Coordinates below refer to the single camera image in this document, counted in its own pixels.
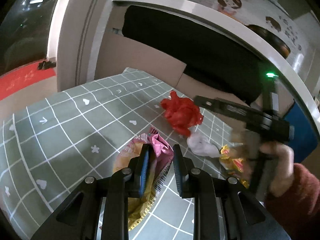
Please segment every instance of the human hand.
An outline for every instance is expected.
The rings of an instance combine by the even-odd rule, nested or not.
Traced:
[[[241,134],[232,134],[232,141],[243,142]],[[282,143],[273,141],[266,142],[260,146],[260,151],[269,154],[276,155],[279,158],[278,165],[275,172],[275,177],[269,186],[270,192],[275,197],[280,197],[283,195],[293,184],[293,150]],[[229,156],[231,158],[240,158],[247,156],[246,145],[241,145],[238,147],[233,147],[230,149]],[[244,162],[244,173],[243,179],[250,181],[252,169],[248,162]]]

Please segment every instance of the red sleeve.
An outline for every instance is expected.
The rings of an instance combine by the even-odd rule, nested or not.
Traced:
[[[295,163],[292,186],[280,197],[269,195],[265,206],[292,239],[300,239],[301,231],[319,219],[319,193],[319,180],[302,164]]]

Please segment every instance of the crumpled red bag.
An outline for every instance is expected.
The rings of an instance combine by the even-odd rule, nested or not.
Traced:
[[[190,136],[188,128],[202,124],[203,115],[200,108],[190,98],[180,98],[175,91],[170,92],[171,99],[165,98],[161,106],[165,109],[164,117],[179,134]]]

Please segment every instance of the green led light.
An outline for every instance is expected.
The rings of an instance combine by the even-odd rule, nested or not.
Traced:
[[[267,73],[266,75],[267,75],[267,77],[272,77],[272,78],[273,78],[273,77],[277,77],[276,74],[271,73],[271,72]]]

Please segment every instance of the metal screw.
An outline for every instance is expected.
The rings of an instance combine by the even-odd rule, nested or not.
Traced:
[[[230,177],[228,178],[228,182],[230,184],[237,184],[238,180],[235,177]]]
[[[122,173],[128,175],[131,173],[131,169],[130,168],[123,168]]]
[[[198,175],[198,174],[200,174],[200,170],[198,168],[192,168],[191,169],[191,173],[195,174],[195,175]]]
[[[94,177],[86,177],[85,180],[84,180],[87,184],[90,184],[92,182],[94,182]]]

